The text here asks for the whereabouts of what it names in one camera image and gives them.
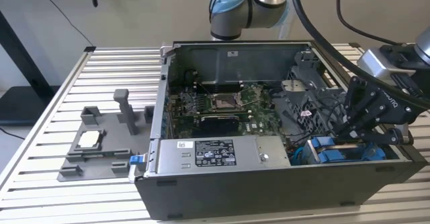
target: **slotted aluminum surface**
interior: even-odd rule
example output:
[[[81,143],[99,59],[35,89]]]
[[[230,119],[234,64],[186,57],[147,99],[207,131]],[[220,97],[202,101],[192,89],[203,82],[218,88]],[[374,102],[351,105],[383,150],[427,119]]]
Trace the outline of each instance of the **slotted aluminum surface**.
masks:
[[[350,60],[357,61],[361,49],[349,44],[334,46]],[[134,108],[143,110],[155,102],[159,69],[158,48],[97,49],[93,54],[84,54],[63,85],[63,94],[60,90],[52,103],[52,111],[41,117],[0,176],[5,178],[0,191],[0,223],[155,223],[150,220],[136,188],[126,178],[57,182],[56,177],[80,125],[81,107],[96,105],[101,112],[118,112],[118,104],[112,101],[114,90],[127,88]],[[415,137],[414,146],[427,160],[429,126],[430,114],[425,112],[410,130]],[[406,183],[386,186],[361,207],[230,216],[182,223],[203,221],[429,223],[430,167],[425,167]]]

